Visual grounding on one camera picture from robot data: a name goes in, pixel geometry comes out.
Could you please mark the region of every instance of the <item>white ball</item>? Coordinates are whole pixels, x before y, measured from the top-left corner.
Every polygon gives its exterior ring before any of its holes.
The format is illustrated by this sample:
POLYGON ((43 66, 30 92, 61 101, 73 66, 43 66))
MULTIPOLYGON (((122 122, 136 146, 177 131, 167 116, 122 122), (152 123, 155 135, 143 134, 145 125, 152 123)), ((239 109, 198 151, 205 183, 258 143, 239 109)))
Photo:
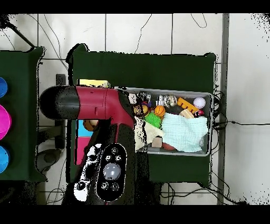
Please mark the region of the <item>white ball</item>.
POLYGON ((205 104, 206 104, 206 102, 205 102, 205 99, 203 97, 197 97, 193 101, 193 105, 195 107, 197 107, 198 109, 204 108, 205 104))

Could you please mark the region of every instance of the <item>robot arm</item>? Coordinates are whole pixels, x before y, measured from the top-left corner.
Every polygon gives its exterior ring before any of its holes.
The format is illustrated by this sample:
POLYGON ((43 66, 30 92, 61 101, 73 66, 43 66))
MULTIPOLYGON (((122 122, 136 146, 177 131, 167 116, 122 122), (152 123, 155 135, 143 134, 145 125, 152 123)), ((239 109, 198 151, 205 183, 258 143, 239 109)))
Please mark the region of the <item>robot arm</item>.
POLYGON ((40 109, 50 119, 110 121, 104 144, 85 152, 74 195, 88 204, 133 204, 135 119, 128 97, 116 89, 55 86, 40 96, 40 109))

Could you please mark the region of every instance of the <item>green table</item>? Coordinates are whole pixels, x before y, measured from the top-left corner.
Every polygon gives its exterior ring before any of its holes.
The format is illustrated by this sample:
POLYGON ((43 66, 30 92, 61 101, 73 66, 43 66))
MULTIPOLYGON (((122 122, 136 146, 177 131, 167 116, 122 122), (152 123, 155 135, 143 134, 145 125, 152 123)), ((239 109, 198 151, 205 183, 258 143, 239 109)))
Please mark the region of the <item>green table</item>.
MULTIPOLYGON (((77 44, 67 56, 69 84, 76 84, 78 79, 98 79, 120 87, 213 93, 215 59, 213 53, 194 56, 88 52, 84 44, 77 44)), ((71 159, 68 163, 70 181, 73 182, 78 169, 74 165, 75 121, 71 126, 71 159)), ((200 182, 209 186, 209 163, 210 155, 149 154, 150 181, 200 182)))
POLYGON ((12 117, 7 135, 0 141, 11 160, 0 180, 45 181, 46 177, 35 167, 37 150, 37 65, 42 47, 28 52, 0 51, 0 77, 8 85, 8 93, 0 104, 12 117))

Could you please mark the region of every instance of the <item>white wall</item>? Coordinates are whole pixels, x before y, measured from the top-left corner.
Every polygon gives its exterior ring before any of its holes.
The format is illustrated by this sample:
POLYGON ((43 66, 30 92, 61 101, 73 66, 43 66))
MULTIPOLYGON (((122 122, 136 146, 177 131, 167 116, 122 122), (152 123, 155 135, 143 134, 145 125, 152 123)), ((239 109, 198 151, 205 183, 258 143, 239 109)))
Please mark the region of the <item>white wall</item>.
MULTIPOLYGON (((262 19, 230 14, 228 120, 270 123, 270 43, 265 31, 269 32, 269 24, 263 24, 262 19)), ((228 124, 225 180, 232 198, 269 204, 269 159, 270 126, 228 124)))

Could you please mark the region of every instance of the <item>plastic bin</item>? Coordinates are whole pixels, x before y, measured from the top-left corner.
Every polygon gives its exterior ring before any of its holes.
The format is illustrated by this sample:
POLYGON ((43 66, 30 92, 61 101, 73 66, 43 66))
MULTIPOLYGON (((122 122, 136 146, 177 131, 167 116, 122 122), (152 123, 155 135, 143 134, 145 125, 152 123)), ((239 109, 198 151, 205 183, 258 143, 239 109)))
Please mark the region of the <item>plastic bin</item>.
MULTIPOLYGON (((201 140, 201 151, 194 153, 186 153, 181 151, 168 151, 164 148, 148 147, 147 152, 149 154, 162 154, 162 155, 187 155, 187 156, 207 156, 211 151, 211 136, 212 136, 212 123, 213 123, 213 107, 214 107, 214 97, 212 94, 207 92, 186 92, 186 91, 175 91, 175 90, 160 90, 160 89, 139 89, 139 88, 125 88, 130 94, 136 94, 138 92, 149 92, 151 93, 152 105, 156 104, 156 100, 159 95, 175 95, 178 99, 179 97, 193 104, 196 97, 203 97, 206 101, 206 105, 203 108, 205 117, 207 117, 208 133, 201 140)), ((171 108, 166 108, 167 113, 179 114, 183 110, 182 107, 176 105, 171 108)))

